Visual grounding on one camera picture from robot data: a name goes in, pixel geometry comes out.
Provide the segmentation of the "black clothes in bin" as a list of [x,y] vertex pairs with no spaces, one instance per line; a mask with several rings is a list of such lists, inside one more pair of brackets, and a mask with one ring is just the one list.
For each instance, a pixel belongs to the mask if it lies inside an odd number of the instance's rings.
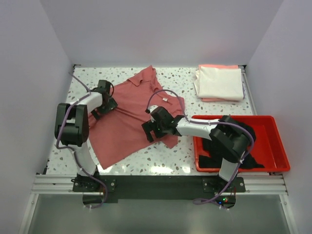
[[[236,121],[237,125],[246,129],[253,137],[254,142],[256,141],[256,134],[253,128],[243,122]],[[198,164],[200,168],[220,168],[222,163],[221,154],[212,146],[212,141],[203,138],[202,139],[203,150],[208,152],[210,156],[199,155]],[[255,158],[248,154],[240,165],[240,169],[251,170],[253,168],[264,168],[264,165],[256,162]]]

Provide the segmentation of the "folded light pink shirt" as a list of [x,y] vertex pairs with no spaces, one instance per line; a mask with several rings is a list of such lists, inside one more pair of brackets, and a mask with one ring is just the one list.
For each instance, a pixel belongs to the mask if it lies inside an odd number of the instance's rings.
[[216,68],[219,70],[233,70],[238,69],[238,65],[222,65],[222,64],[200,64],[198,66],[199,70],[202,70],[202,68]]

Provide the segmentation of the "red plastic bin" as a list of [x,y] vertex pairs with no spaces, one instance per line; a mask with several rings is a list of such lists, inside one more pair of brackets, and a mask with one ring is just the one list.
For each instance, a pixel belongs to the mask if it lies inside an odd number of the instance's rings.
[[[219,119],[221,115],[195,115],[195,119]],[[231,116],[236,121],[243,122],[251,126],[255,131],[256,141],[251,151],[252,157],[263,168],[244,169],[246,159],[239,168],[239,173],[282,173],[290,170],[290,164],[284,150],[278,128],[272,116]],[[193,137],[195,167],[199,172],[216,173],[219,172],[220,166],[201,167],[199,163],[200,156],[211,158],[210,153],[203,148],[203,140],[200,137]]]

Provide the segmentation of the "pink polo shirt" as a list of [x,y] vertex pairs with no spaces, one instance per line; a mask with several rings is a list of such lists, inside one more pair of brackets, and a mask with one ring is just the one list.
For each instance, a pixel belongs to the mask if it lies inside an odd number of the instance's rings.
[[184,98],[162,91],[156,70],[149,66],[115,86],[117,108],[99,119],[89,115],[89,141],[103,169],[151,145],[142,124],[150,120],[146,106],[163,106],[172,116],[182,114]]

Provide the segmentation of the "aluminium front rail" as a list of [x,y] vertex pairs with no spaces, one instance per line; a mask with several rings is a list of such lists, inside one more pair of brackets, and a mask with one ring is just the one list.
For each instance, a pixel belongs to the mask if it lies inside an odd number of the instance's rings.
[[[243,195],[287,195],[287,187],[282,175],[264,173],[239,173],[244,179],[246,192]],[[66,195],[73,193],[74,175],[36,175],[31,188],[33,194]]]

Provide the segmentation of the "folded white t shirt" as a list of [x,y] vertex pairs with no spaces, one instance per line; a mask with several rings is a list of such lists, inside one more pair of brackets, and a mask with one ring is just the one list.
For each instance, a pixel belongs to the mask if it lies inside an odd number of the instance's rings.
[[244,99],[242,72],[239,68],[200,67],[194,86],[201,99],[241,101]]

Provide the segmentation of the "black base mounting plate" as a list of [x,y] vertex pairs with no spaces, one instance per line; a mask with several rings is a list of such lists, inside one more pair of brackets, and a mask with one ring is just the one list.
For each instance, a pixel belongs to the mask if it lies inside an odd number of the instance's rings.
[[83,193],[87,204],[118,203],[120,200],[191,200],[196,205],[212,203],[233,206],[236,195],[246,191],[242,177],[228,184],[218,176],[203,175],[77,175],[73,192]]

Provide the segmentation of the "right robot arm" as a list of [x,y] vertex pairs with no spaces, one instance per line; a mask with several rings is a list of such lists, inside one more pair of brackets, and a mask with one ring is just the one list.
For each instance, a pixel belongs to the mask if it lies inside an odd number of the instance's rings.
[[150,115],[150,120],[143,123],[142,128],[149,142],[153,142],[154,137],[166,135],[209,140],[221,157],[218,188],[227,192],[234,186],[239,166],[254,147],[254,138],[248,130],[230,116],[211,120],[188,119],[183,115],[173,117],[164,107],[156,105],[148,107],[145,112]]

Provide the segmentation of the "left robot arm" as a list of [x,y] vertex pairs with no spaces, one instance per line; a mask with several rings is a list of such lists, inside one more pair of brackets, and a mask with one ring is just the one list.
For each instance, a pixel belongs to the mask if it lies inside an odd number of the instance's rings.
[[101,179],[95,176],[97,166],[94,163],[89,147],[89,115],[96,120],[117,108],[113,98],[114,86],[106,80],[99,80],[97,87],[86,89],[86,94],[72,102],[60,103],[57,106],[54,135],[56,148],[68,149],[73,155],[77,173],[86,176],[84,186],[89,191],[96,191],[101,186]]

